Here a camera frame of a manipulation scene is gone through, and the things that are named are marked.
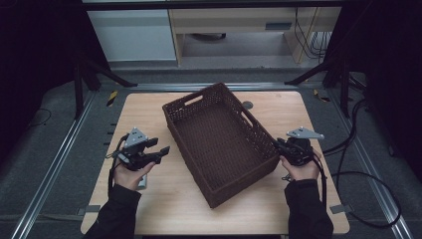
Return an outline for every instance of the wooden tabletop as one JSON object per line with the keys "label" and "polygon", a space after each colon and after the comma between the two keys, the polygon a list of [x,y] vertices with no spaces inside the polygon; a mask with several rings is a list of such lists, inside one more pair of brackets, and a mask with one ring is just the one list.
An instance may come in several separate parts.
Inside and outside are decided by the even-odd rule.
{"label": "wooden tabletop", "polygon": [[[250,112],[273,136],[287,139],[286,132],[300,126],[314,130],[302,97],[297,92],[235,92],[241,101],[253,103]],[[112,153],[119,139],[135,126],[148,137],[158,137],[158,145],[145,152],[159,151],[170,145],[170,152],[147,175],[147,188],[142,190],[137,214],[137,235],[257,235],[288,234],[289,207],[282,177],[288,173],[279,164],[275,171],[210,209],[192,174],[186,167],[176,142],[165,121],[162,106],[187,93],[131,94],[127,97],[107,154]],[[317,140],[312,146],[321,152]],[[340,204],[329,171],[327,175],[328,215],[334,234],[349,230],[344,213],[332,214],[330,206]],[[112,164],[105,163],[99,175],[90,205],[103,206],[107,201],[107,177]],[[97,219],[87,213],[81,230],[86,233]]]}

